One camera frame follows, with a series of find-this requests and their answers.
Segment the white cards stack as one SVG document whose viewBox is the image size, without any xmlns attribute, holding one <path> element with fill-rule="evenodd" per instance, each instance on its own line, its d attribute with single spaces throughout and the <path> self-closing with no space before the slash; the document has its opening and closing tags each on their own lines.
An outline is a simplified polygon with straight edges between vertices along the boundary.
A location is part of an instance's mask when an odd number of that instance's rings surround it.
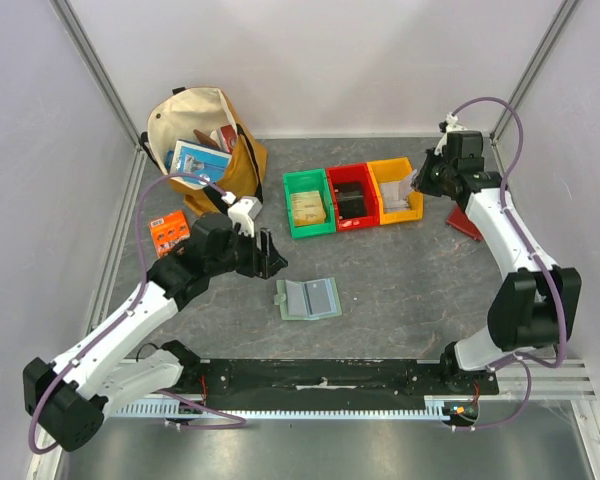
<svg viewBox="0 0 600 480">
<path fill-rule="evenodd" d="M 408 197 L 399 199 L 397 195 L 397 182 L 381 182 L 379 184 L 381 199 L 383 201 L 383 211 L 388 213 L 408 210 L 410 208 Z"/>
</svg>

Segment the mustard canvas tote bag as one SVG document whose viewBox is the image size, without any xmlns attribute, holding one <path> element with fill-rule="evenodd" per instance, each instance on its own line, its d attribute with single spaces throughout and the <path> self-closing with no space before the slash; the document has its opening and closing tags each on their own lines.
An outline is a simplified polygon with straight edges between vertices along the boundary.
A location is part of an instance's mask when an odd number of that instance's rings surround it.
<svg viewBox="0 0 600 480">
<path fill-rule="evenodd" d="M 200 131 L 231 126 L 236 145 L 226 172 L 215 181 L 221 189 L 237 198 L 263 198 L 268 151 L 248 130 L 225 92 L 217 87 L 180 87 L 149 114 L 147 129 L 139 137 L 140 145 L 156 168 L 167 174 L 167 153 L 178 140 L 195 141 Z"/>
</svg>

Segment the yellow cards stack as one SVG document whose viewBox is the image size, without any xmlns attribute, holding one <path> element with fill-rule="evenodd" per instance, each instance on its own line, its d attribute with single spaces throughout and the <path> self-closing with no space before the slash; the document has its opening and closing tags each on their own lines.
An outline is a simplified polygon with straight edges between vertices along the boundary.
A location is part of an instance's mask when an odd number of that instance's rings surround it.
<svg viewBox="0 0 600 480">
<path fill-rule="evenodd" d="M 293 193 L 291 213 L 296 228 L 323 224 L 326 221 L 326 211 L 318 190 Z"/>
</svg>

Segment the red card holder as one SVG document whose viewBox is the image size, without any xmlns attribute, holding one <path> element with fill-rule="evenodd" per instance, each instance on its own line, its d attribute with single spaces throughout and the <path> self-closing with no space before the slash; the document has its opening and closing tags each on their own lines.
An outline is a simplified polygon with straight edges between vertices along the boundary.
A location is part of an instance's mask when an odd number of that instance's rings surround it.
<svg viewBox="0 0 600 480">
<path fill-rule="evenodd" d="M 481 242 L 483 236 L 479 229 L 468 219 L 467 215 L 460 209 L 459 206 L 455 206 L 450 215 L 446 220 L 446 224 L 458 232 L 466 235 L 467 237 Z"/>
</svg>

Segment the white id card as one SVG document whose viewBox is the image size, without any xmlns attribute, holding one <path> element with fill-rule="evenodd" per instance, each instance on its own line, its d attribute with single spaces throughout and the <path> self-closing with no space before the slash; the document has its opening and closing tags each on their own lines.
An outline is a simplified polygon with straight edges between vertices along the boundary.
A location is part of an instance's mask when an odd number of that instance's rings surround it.
<svg viewBox="0 0 600 480">
<path fill-rule="evenodd" d="M 414 181 L 417 171 L 413 170 L 397 182 L 397 195 L 399 199 L 406 199 L 414 191 Z"/>
</svg>

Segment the black credit card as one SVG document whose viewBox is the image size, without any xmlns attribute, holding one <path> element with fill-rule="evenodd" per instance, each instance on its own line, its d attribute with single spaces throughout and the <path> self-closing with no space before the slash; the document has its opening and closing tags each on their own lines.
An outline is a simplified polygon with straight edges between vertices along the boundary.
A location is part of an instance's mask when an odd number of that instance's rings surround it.
<svg viewBox="0 0 600 480">
<path fill-rule="evenodd" d="M 330 314 L 333 310 L 331 301 L 331 283 L 327 279 L 319 279 L 305 283 L 307 311 L 311 317 Z"/>
</svg>

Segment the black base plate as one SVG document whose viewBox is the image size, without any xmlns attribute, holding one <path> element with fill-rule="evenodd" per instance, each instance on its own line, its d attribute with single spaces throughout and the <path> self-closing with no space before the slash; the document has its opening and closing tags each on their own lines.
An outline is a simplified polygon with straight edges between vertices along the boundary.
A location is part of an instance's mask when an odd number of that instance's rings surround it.
<svg viewBox="0 0 600 480">
<path fill-rule="evenodd" d="M 210 359 L 170 390 L 204 394 L 215 410 L 326 413 L 421 410 L 427 396 L 495 396 L 499 386 L 493 373 L 451 375 L 414 359 Z"/>
</svg>

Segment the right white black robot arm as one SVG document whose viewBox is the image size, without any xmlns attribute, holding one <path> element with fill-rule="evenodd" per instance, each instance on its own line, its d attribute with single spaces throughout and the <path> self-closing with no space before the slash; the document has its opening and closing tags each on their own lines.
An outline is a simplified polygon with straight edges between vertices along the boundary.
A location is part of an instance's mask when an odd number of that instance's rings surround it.
<svg viewBox="0 0 600 480">
<path fill-rule="evenodd" d="M 508 358 L 529 359 L 536 349 L 555 346 L 564 359 L 572 334 L 582 280 L 562 268 L 532 236 L 514 208 L 502 176 L 485 168 L 483 137 L 448 127 L 427 150 L 412 182 L 422 194 L 448 197 L 478 229 L 502 277 L 486 325 L 448 346 L 438 368 L 447 392 L 463 392 L 474 371 L 496 368 Z"/>
</svg>

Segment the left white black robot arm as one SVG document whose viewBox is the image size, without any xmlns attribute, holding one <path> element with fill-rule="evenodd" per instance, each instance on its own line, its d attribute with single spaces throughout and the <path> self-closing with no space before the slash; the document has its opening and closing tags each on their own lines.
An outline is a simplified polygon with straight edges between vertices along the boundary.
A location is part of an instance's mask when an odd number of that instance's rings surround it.
<svg viewBox="0 0 600 480">
<path fill-rule="evenodd" d="M 28 441 L 35 454 L 85 445 L 104 421 L 146 394 L 173 387 L 196 388 L 200 369 L 194 355 L 175 344 L 133 366 L 121 361 L 149 333 L 204 293 L 212 278 L 235 272 L 269 279 L 287 267 L 271 233 L 244 235 L 228 216 L 209 213 L 196 220 L 188 238 L 156 260 L 131 296 L 101 325 L 64 353 L 23 369 Z"/>
</svg>

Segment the orange screw box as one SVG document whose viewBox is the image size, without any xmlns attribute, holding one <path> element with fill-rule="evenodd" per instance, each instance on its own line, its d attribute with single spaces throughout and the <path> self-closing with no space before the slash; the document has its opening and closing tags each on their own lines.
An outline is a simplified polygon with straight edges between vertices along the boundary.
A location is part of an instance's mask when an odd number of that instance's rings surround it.
<svg viewBox="0 0 600 480">
<path fill-rule="evenodd" d="M 190 236 L 189 223 L 182 210 L 153 219 L 148 226 L 159 258 L 167 255 L 176 244 Z"/>
</svg>

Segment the black cards stack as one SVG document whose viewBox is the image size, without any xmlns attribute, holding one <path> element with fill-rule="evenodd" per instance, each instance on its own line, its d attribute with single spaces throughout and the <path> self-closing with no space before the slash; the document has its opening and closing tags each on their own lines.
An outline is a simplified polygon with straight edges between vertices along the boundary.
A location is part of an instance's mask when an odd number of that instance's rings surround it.
<svg viewBox="0 0 600 480">
<path fill-rule="evenodd" d="M 341 220 L 364 218 L 371 215 L 368 206 L 369 189 L 367 185 L 354 182 L 341 182 L 334 185 L 338 216 Z"/>
</svg>

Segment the green plastic bin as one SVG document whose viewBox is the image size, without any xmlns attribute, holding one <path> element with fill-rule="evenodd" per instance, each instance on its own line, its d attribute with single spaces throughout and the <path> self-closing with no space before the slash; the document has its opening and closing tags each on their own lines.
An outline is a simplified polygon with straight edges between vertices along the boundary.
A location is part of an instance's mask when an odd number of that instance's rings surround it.
<svg viewBox="0 0 600 480">
<path fill-rule="evenodd" d="M 293 239 L 336 232 L 335 211 L 324 169 L 285 173 L 283 185 Z"/>
</svg>

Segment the red plastic bin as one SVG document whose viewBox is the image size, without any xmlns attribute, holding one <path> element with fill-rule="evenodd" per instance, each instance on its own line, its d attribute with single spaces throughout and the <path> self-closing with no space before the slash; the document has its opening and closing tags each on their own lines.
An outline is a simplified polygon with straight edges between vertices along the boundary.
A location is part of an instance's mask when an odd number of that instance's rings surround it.
<svg viewBox="0 0 600 480">
<path fill-rule="evenodd" d="M 378 197 L 366 163 L 326 169 L 338 232 L 380 225 Z"/>
</svg>

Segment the blue white book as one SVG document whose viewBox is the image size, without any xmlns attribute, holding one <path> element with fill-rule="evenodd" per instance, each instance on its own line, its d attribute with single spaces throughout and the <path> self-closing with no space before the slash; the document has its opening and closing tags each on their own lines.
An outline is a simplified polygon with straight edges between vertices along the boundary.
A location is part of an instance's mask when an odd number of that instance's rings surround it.
<svg viewBox="0 0 600 480">
<path fill-rule="evenodd" d="M 230 162 L 229 153 L 181 139 L 176 141 L 165 157 L 165 167 L 169 173 L 197 175 L 200 180 L 185 178 L 185 181 L 199 186 L 221 180 Z"/>
</svg>

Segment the green card holder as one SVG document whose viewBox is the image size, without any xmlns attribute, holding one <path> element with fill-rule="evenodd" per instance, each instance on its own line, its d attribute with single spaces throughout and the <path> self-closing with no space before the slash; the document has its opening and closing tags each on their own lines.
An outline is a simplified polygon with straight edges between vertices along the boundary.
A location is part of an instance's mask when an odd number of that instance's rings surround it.
<svg viewBox="0 0 600 480">
<path fill-rule="evenodd" d="M 277 280 L 274 304 L 283 321 L 318 321 L 342 315 L 334 277 L 310 281 Z"/>
</svg>

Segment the red white box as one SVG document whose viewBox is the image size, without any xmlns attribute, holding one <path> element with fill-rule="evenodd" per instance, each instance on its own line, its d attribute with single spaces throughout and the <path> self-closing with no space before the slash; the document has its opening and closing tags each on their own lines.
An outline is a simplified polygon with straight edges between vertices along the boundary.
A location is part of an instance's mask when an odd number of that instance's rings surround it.
<svg viewBox="0 0 600 480">
<path fill-rule="evenodd" d="M 222 151 L 229 154 L 233 153 L 237 143 L 237 133 L 230 124 L 213 130 L 210 138 L 216 142 L 218 148 Z"/>
</svg>

